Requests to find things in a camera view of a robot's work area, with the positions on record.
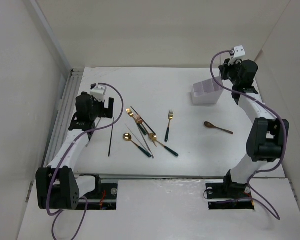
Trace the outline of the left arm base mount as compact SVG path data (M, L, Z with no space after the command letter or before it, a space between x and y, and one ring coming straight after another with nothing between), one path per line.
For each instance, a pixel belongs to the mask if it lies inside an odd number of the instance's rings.
M80 175L76 183L78 188L71 193L70 210L117 209L118 183L103 181L98 174Z

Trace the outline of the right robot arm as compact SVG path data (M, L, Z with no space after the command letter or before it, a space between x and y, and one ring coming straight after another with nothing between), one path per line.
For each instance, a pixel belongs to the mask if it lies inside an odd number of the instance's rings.
M221 79L229 80L233 84L232 98L252 122L245 156L223 178L222 195L228 199L242 197L249 177L262 166L282 156L284 136L289 131L289 122L285 119L279 120L266 109L260 94L253 86L258 69L258 65L252 60L229 58L219 66Z

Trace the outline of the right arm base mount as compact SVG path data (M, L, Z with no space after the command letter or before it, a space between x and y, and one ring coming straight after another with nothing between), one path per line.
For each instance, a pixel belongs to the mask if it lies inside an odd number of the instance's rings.
M254 210L251 194L246 193L246 186L227 187L223 182L207 182L205 197L209 210Z

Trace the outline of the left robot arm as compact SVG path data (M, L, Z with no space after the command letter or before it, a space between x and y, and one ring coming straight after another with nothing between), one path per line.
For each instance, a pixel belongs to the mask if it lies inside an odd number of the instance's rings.
M113 117L114 99L82 92L75 99L75 113L71 119L66 139L57 155L47 167L40 167L36 174L37 201L40 209L75 210L80 198L101 195L97 174L75 176L74 168L84 148L90 143L96 119Z

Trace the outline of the silver metal chopstick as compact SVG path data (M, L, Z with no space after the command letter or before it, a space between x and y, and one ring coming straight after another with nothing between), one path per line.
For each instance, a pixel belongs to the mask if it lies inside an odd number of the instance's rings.
M92 126L93 129L96 129L99 126L101 119L102 119L101 117L97 119L97 122ZM85 145L86 147L90 144L90 141L94 135L94 132L95 132L95 130L87 133L88 143Z

